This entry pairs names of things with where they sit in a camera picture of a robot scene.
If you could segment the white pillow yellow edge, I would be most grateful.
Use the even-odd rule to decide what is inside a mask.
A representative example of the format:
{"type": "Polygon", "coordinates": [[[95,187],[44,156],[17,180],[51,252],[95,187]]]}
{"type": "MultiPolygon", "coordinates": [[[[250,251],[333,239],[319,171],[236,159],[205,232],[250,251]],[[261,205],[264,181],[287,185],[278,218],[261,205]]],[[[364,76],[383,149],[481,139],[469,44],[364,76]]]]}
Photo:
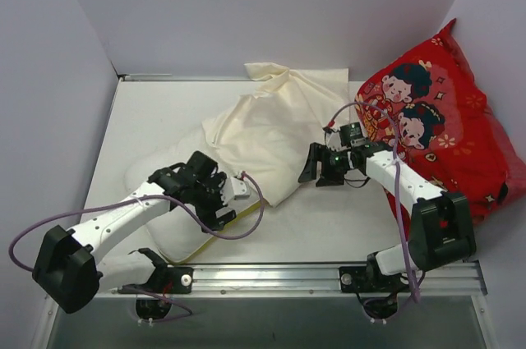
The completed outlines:
{"type": "Polygon", "coordinates": [[[191,260],[213,240],[243,239],[251,234],[255,230],[253,227],[238,234],[227,231],[245,217],[254,214],[258,223],[262,220],[264,203],[257,190],[215,156],[200,127],[191,129],[174,144],[138,158],[127,169],[124,184],[140,204],[159,206],[160,216],[146,223],[145,229],[159,253],[174,264],[191,260]],[[228,207],[235,210],[237,217],[222,231],[207,228],[185,197],[196,181],[212,176],[241,178],[251,191],[245,200],[228,202],[228,207]]]}

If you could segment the cream pillowcase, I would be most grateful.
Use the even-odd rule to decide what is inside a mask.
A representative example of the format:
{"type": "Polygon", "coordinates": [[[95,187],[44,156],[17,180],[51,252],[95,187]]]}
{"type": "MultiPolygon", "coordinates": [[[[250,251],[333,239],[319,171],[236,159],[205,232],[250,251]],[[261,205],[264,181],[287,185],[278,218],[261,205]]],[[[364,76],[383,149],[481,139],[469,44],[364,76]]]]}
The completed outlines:
{"type": "Polygon", "coordinates": [[[253,177],[275,207],[298,187],[309,146],[349,101],[348,69],[294,70],[271,62],[245,66],[258,87],[203,121],[205,140],[230,172],[253,177]]]}

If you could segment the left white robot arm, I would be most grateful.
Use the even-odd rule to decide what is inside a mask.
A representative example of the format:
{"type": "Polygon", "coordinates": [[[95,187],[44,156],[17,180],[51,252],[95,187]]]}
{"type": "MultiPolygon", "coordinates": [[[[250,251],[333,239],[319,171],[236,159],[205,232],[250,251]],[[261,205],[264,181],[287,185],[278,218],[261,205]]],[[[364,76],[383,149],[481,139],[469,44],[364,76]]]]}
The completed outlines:
{"type": "Polygon", "coordinates": [[[242,176],[221,172],[212,158],[196,151],[185,163],[153,172],[123,201],[93,209],[94,218],[69,229],[48,230],[32,278],[68,314],[114,288],[158,292],[173,271],[158,251],[143,247],[116,258],[108,253],[176,208],[187,212],[203,232],[219,232],[237,216],[233,202],[249,194],[242,176]]]}

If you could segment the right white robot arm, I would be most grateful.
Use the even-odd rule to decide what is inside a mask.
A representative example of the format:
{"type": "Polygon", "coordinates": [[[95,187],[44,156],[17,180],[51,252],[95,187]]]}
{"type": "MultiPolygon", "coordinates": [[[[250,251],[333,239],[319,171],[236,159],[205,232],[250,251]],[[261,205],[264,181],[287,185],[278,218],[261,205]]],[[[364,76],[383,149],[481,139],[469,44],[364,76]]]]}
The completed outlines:
{"type": "Polygon", "coordinates": [[[342,186],[347,172],[357,169],[394,196],[410,216],[409,231],[399,245],[367,257],[355,274],[361,285],[382,291],[406,271],[428,272],[472,256],[476,249],[468,199],[448,192],[395,159],[384,142],[365,140],[341,150],[312,143],[299,182],[342,186]]]}

